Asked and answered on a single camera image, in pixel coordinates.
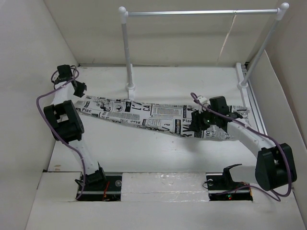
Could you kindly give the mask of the newspaper print trousers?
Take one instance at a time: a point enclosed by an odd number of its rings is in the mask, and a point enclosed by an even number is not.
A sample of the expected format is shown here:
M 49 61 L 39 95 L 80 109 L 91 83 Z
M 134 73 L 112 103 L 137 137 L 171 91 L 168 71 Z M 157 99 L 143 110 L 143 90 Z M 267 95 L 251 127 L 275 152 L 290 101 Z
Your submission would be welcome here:
M 108 99 L 96 96 L 85 96 L 74 105 L 83 115 L 130 127 L 187 138 L 235 140 L 235 137 L 217 126 L 211 125 L 208 129 L 199 132 L 190 131 L 191 113 L 198 110 L 197 105 L 140 103 L 130 99 Z

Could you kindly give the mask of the beige clothes hanger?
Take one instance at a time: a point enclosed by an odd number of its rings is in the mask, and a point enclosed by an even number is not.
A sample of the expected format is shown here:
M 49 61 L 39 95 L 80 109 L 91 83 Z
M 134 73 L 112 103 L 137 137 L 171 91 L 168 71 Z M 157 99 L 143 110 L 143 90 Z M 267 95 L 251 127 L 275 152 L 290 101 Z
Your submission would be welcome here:
M 235 24 L 236 17 L 237 17 L 236 14 L 234 14 L 234 16 L 232 17 L 232 22 L 231 22 L 230 28 L 229 28 L 229 30 L 228 30 L 226 36 L 225 36 L 223 45 L 222 45 L 221 50 L 220 50 L 220 53 L 219 53 L 219 56 L 218 56 L 218 58 L 217 58 L 217 60 L 216 60 L 216 63 L 215 63 L 216 66 L 218 66 L 219 63 L 220 63 L 220 60 L 221 60 L 222 55 L 223 55 L 223 52 L 224 52 L 224 48 L 225 48 L 226 43 L 227 43 L 227 41 L 228 41 L 228 38 L 229 38 L 229 36 L 230 36 L 230 34 L 231 34 L 231 31 L 232 31 L 232 29 L 233 29 L 233 26 L 234 26 L 234 24 Z

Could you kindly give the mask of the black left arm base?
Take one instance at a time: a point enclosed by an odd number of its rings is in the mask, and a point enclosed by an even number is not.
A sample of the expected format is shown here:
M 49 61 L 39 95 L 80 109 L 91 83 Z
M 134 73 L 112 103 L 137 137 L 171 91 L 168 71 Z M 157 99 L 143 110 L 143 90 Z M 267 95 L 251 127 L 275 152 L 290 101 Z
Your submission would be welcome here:
M 82 180 L 75 180 L 78 185 L 78 201 L 114 202 L 121 200 L 122 173 L 107 172 L 104 185 L 86 185 L 83 192 Z

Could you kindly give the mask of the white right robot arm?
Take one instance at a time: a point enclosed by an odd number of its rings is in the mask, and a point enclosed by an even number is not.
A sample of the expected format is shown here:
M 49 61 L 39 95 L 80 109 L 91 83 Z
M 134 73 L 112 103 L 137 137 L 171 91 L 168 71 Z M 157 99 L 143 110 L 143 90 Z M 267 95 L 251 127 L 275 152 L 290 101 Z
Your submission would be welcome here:
M 206 99 L 190 94 L 198 109 L 191 114 L 190 131 L 205 131 L 216 126 L 233 136 L 252 152 L 257 161 L 255 179 L 265 191 L 274 191 L 283 185 L 292 189 L 297 180 L 291 147 L 251 128 L 239 112 L 233 112 L 223 96 Z

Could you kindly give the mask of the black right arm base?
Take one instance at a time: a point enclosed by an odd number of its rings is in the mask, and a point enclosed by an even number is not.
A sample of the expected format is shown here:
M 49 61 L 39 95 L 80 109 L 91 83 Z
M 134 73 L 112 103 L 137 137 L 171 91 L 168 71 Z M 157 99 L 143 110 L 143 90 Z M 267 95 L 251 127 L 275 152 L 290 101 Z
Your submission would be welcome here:
M 202 187 L 207 189 L 209 201 L 253 201 L 249 184 L 235 182 L 230 170 L 241 164 L 227 166 L 222 172 L 206 173 Z

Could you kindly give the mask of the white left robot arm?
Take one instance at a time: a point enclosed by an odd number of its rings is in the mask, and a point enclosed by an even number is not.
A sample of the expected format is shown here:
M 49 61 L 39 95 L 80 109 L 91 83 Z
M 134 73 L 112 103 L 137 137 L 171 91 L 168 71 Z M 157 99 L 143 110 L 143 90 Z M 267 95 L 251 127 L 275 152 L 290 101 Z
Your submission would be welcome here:
M 52 75 L 55 97 L 51 105 L 44 107 L 43 114 L 48 124 L 54 129 L 53 137 L 72 147 L 85 173 L 76 182 L 87 189 L 102 190 L 107 185 L 107 178 L 100 164 L 94 161 L 85 142 L 82 140 L 84 126 L 72 102 L 72 98 L 83 97 L 87 90 L 85 83 L 76 80 L 79 76 L 74 66 L 60 65 Z

